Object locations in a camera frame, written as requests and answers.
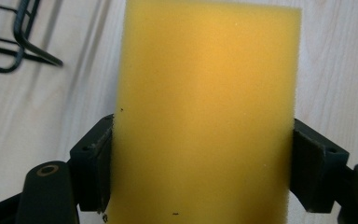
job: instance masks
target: sponge edge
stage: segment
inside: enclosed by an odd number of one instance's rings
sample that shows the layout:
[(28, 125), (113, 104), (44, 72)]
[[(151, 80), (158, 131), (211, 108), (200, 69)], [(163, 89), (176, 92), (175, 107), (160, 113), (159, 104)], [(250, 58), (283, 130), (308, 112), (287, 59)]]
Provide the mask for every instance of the sponge edge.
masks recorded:
[(284, 223), (300, 10), (129, 0), (110, 223)]

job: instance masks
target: sponge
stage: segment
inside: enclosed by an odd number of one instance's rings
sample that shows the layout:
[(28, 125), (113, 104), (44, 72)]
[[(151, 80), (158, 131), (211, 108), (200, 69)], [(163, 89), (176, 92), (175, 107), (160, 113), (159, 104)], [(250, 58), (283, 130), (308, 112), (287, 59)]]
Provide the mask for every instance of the sponge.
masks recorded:
[(300, 17), (127, 1), (109, 223), (285, 223)]

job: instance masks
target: light wood surface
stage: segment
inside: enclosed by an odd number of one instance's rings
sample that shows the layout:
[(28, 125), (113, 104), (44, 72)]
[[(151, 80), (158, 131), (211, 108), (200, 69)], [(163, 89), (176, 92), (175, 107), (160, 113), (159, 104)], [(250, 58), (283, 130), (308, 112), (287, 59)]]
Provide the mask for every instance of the light wood surface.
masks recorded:
[[(243, 2), (302, 8), (296, 117), (348, 150), (352, 168), (358, 163), (358, 1)], [(36, 165), (67, 161), (86, 131), (113, 113), (124, 7), (124, 0), (42, 2), (31, 41), (64, 67), (24, 60), (16, 72), (0, 75), (0, 201), (21, 192)], [(11, 19), (0, 14), (0, 35), (9, 34)], [(291, 195), (288, 223), (337, 223), (338, 210), (308, 214)], [(93, 214), (81, 219), (103, 223)]]

